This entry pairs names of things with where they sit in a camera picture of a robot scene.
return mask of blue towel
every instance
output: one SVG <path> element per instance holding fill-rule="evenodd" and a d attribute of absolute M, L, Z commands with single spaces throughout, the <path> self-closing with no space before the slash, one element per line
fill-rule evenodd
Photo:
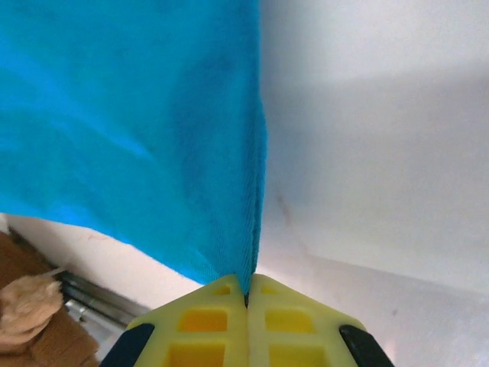
<path fill-rule="evenodd" d="M 2 0 L 0 212 L 201 283 L 257 262 L 258 0 Z"/>

